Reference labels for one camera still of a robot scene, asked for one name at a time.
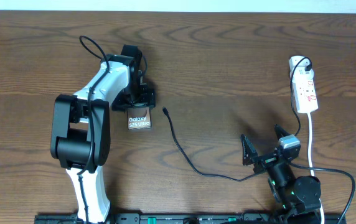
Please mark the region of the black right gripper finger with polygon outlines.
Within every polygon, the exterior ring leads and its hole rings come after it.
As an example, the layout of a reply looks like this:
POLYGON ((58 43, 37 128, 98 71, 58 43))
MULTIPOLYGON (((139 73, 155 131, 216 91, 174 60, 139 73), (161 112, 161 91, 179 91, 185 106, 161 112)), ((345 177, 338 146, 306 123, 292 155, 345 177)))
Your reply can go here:
POLYGON ((290 134, 284 130, 280 125, 275 124, 274 125, 274 131, 276 133, 277 139, 281 139, 283 137, 289 136, 290 134))
POLYGON ((241 145, 243 149, 243 165, 252 165, 255 158, 258 157, 258 153, 251 141, 244 134, 241 135, 241 145))

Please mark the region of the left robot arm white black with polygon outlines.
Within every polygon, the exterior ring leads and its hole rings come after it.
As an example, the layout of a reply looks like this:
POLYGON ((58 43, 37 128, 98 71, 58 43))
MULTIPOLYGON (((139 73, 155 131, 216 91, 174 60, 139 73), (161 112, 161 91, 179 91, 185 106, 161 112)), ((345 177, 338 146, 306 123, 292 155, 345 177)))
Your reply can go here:
POLYGON ((109 215, 103 165, 110 151, 110 111, 151 109, 156 93, 143 83, 143 53, 124 45, 102 54, 98 73, 73 95, 55 99, 50 153, 70 176, 78 201, 76 221, 104 223, 109 215))

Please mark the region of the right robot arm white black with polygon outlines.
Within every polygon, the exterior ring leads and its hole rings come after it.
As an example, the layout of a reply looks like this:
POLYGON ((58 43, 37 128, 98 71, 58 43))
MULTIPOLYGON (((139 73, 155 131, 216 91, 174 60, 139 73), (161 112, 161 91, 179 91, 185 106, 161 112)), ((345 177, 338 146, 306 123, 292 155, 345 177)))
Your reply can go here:
POLYGON ((258 155, 251 141, 241 135, 243 165, 253 165, 253 172, 266 172, 268 183, 275 200, 282 204, 274 218, 280 223, 297 215, 315 212, 321 207, 321 183, 317 177, 296 177, 289 163, 298 157, 301 149, 299 139, 285 131, 281 126, 274 126, 278 145, 269 154, 258 155))

